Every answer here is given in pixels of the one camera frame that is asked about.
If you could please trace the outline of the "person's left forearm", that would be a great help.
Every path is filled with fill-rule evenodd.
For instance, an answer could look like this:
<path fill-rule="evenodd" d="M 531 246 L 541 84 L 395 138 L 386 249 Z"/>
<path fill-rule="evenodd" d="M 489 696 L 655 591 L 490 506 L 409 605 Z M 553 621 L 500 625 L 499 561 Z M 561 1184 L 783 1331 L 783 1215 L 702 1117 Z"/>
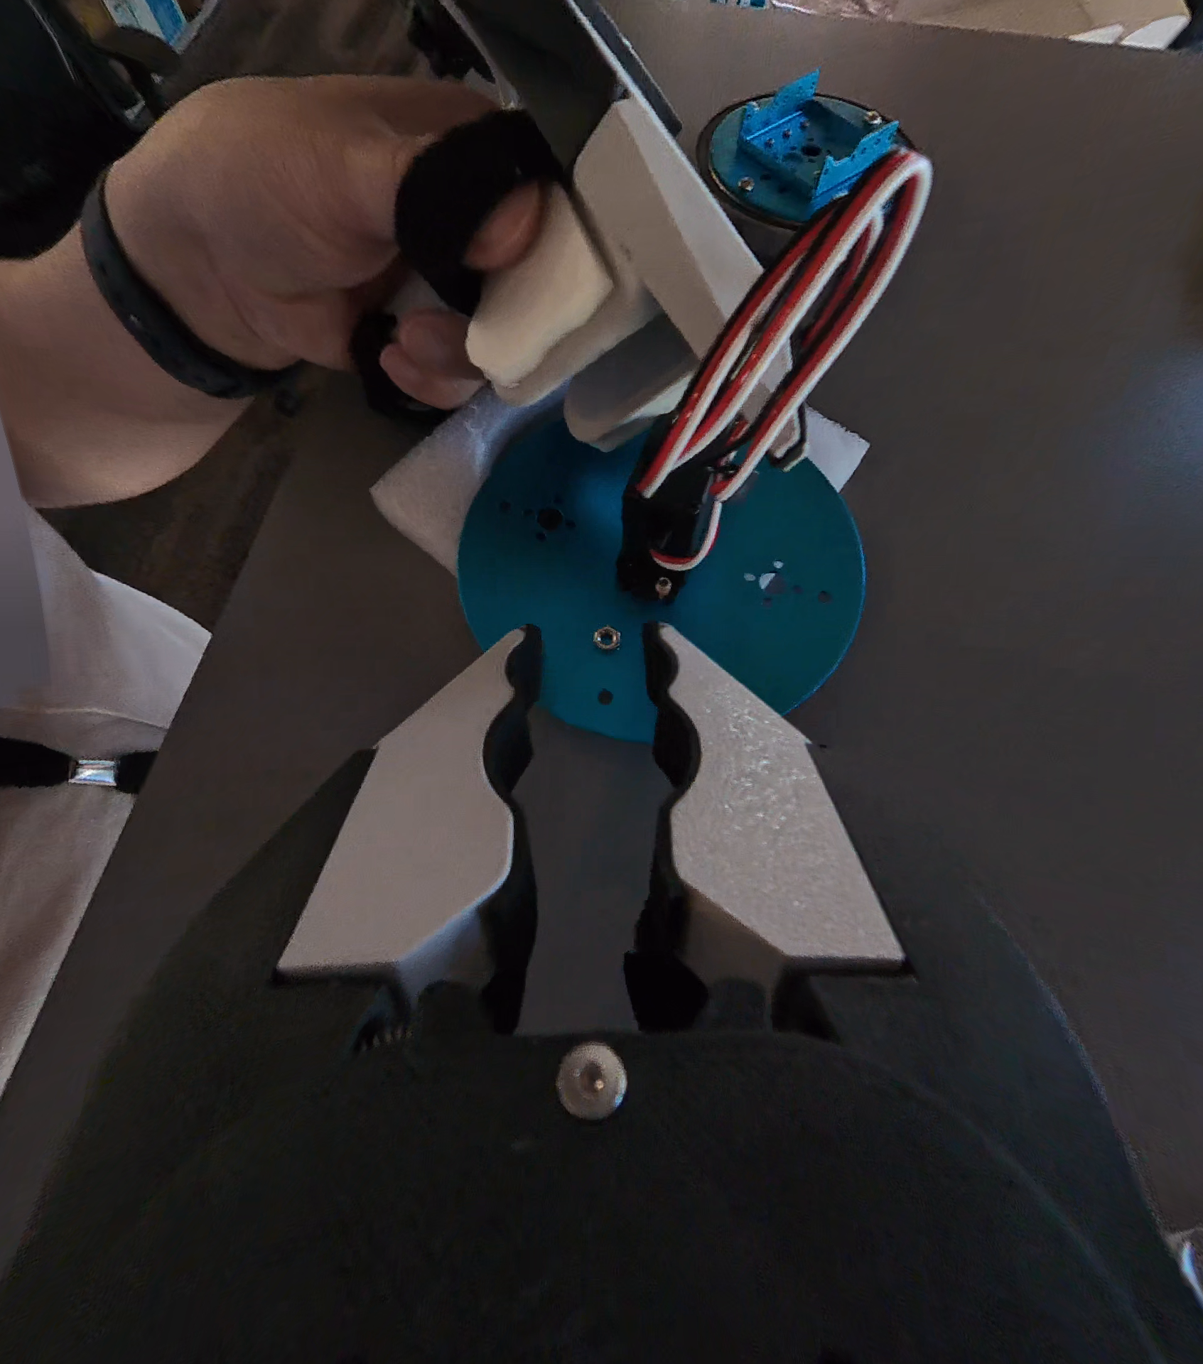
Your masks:
<path fill-rule="evenodd" d="M 187 331 L 243 367 L 300 358 L 283 300 L 250 287 L 186 215 L 108 193 L 128 263 Z M 115 503 L 193 467 L 246 411 L 166 374 L 101 296 L 79 230 L 0 260 L 0 419 L 27 503 Z"/>

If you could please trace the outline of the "person in white shirt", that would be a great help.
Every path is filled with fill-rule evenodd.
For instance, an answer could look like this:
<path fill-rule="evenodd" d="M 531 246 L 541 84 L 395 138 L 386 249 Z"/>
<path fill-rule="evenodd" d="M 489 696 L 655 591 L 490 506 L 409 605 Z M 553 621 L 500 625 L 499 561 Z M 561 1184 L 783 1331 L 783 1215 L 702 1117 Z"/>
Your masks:
<path fill-rule="evenodd" d="M 0 708 L 0 1095 L 209 642 L 27 521 L 48 675 Z"/>

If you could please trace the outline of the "black wristband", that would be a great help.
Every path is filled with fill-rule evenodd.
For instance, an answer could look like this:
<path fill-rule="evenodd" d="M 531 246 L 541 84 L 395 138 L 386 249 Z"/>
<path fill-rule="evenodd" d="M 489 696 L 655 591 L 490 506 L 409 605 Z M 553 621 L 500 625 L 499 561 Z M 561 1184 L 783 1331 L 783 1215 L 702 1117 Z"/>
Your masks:
<path fill-rule="evenodd" d="M 106 205 L 109 168 L 98 172 L 78 219 L 85 264 L 119 325 L 167 378 L 217 401 L 247 401 L 290 384 L 301 364 L 247 367 L 204 344 L 132 264 Z"/>

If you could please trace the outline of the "blue metal bracket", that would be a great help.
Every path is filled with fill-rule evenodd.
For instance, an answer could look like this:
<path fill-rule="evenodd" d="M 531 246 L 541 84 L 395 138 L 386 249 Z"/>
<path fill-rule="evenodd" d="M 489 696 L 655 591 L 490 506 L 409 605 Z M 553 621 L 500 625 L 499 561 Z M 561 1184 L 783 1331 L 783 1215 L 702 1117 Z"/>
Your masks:
<path fill-rule="evenodd" d="M 770 178 L 787 217 L 803 220 L 846 195 L 900 143 L 898 122 L 819 91 L 819 70 L 743 111 L 736 148 Z"/>

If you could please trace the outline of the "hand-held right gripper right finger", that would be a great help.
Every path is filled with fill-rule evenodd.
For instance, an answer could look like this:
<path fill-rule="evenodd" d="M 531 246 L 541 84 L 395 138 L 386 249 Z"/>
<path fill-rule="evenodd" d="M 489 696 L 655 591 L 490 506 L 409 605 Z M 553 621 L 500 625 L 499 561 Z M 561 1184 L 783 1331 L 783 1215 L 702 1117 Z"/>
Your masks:
<path fill-rule="evenodd" d="M 903 969 L 807 739 L 668 622 L 644 627 L 644 673 L 671 791 L 634 956 L 702 986 Z"/>

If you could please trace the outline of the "stack of labelled cardboard boxes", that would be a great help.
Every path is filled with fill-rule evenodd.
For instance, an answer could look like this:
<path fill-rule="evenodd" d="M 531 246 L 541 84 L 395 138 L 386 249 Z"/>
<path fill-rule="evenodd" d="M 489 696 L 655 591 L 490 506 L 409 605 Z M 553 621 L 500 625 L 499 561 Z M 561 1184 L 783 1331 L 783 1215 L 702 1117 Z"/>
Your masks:
<path fill-rule="evenodd" d="M 119 28 L 145 33 L 182 54 L 210 18 L 217 1 L 101 1 Z"/>

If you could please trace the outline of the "blue round metal plate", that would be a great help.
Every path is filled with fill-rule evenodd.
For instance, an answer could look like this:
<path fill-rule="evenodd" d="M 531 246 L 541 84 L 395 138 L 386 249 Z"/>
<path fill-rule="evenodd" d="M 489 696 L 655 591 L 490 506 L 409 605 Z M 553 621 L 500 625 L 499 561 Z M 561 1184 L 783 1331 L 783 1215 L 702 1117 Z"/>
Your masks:
<path fill-rule="evenodd" d="M 779 713 L 810 698 L 847 654 L 866 565 L 840 493 L 806 459 L 759 469 L 722 513 L 712 553 L 672 605 L 617 587 L 621 499 L 642 448 L 598 452 L 564 422 L 513 438 L 462 527 L 460 605 L 482 649 L 526 624 L 541 634 L 539 703 L 621 742 L 652 740 L 642 627 L 672 625 Z M 603 654 L 593 632 L 614 627 Z"/>

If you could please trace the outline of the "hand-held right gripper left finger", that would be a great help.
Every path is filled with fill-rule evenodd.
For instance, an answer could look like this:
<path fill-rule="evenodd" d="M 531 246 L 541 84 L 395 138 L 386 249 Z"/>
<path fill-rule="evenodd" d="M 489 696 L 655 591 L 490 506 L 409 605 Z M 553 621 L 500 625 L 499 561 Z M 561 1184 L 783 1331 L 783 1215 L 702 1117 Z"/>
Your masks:
<path fill-rule="evenodd" d="M 541 634 L 510 629 L 374 747 L 280 980 L 371 980 L 408 1014 L 439 982 L 516 1026 L 537 887 L 513 789 L 533 757 Z"/>

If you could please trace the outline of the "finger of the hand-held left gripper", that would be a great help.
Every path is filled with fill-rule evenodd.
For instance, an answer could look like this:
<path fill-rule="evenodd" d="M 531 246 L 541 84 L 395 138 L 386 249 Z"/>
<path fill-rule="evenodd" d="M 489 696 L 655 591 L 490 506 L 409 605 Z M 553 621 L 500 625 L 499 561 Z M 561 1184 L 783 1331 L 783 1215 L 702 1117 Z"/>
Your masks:
<path fill-rule="evenodd" d="M 674 409 L 696 364 L 672 323 L 650 321 L 573 376 L 563 401 L 570 435 L 614 449 Z"/>
<path fill-rule="evenodd" d="M 574 188 L 686 345 L 711 349 L 762 269 L 642 99 L 610 105 L 576 159 Z"/>

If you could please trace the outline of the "black bag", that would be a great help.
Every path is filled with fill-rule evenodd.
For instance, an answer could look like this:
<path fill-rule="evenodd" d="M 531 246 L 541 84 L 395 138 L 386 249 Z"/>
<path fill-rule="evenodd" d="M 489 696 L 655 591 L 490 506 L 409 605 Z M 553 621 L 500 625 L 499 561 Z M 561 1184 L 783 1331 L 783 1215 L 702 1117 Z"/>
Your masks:
<path fill-rule="evenodd" d="M 0 260 L 52 246 L 92 186 L 166 111 L 179 55 L 106 3 L 0 1 Z"/>

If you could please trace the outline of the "black servo motor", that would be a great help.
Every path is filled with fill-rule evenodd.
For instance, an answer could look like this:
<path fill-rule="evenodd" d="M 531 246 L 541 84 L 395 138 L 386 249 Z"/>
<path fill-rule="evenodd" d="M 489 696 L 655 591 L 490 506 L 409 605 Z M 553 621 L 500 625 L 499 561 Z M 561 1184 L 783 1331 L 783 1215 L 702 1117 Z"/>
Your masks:
<path fill-rule="evenodd" d="M 621 547 L 615 558 L 617 587 L 644 604 L 672 605 L 688 577 L 711 554 L 718 534 L 725 469 L 704 455 L 669 473 L 650 494 L 640 490 L 644 473 L 655 465 L 672 418 L 658 419 L 644 439 L 641 456 L 621 500 Z M 651 581 L 667 575 L 672 588 L 665 600 Z"/>

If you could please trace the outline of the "silver round bearing base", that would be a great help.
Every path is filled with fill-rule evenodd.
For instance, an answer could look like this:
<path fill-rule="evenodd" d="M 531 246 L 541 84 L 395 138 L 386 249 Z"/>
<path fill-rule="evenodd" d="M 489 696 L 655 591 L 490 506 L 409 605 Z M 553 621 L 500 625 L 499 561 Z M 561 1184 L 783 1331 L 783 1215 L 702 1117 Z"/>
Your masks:
<path fill-rule="evenodd" d="M 736 148 L 745 107 L 750 101 L 760 101 L 772 94 L 772 91 L 766 91 L 742 104 L 721 109 L 705 125 L 696 143 L 699 175 L 728 215 L 735 230 L 763 264 L 768 264 L 789 242 L 790 236 L 822 210 L 840 207 L 864 178 L 847 193 L 805 219 L 786 216 L 783 212 L 789 209 L 789 203 L 775 193 L 770 178 L 763 173 L 760 166 L 739 153 Z M 911 149 L 913 142 L 901 128 L 898 131 L 900 143 L 893 152 Z"/>

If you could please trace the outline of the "person's left hand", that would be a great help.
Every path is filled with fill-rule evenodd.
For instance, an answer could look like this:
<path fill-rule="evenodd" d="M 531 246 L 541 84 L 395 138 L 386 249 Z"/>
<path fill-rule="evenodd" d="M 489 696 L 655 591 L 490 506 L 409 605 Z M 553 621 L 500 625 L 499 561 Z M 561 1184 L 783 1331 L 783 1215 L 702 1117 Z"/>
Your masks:
<path fill-rule="evenodd" d="M 106 175 L 136 274 L 203 345 L 243 367 L 355 368 L 359 318 L 398 290 L 401 182 L 495 111 L 409 77 L 239 77 L 176 104 Z"/>

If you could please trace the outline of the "dark grey desk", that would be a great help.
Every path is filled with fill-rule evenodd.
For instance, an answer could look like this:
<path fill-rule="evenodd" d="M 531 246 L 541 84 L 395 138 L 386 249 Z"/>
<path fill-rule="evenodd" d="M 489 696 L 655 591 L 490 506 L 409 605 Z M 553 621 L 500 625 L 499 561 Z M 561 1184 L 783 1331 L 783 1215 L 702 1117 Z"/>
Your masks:
<path fill-rule="evenodd" d="M 793 716 L 971 871 L 1171 1226 L 1203 1222 L 1203 57 L 712 3 L 614 17 L 686 135 L 814 67 L 935 166 L 816 401 L 870 440 L 849 656 Z M 129 1000 L 358 747 L 473 658 L 375 513 L 405 449 L 337 381 L 0 1107 L 0 1279 Z"/>

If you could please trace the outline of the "white foam sheet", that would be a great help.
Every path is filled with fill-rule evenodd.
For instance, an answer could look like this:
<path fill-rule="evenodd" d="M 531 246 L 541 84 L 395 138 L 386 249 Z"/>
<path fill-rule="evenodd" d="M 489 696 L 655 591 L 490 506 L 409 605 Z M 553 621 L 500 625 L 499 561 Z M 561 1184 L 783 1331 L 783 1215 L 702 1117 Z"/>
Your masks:
<path fill-rule="evenodd" d="M 556 394 L 516 408 L 487 386 L 450 412 L 371 487 L 371 500 L 388 524 L 456 574 L 458 544 L 477 490 L 504 457 L 509 442 L 561 415 Z M 860 466 L 866 438 L 806 408 L 805 459 L 839 492 Z"/>

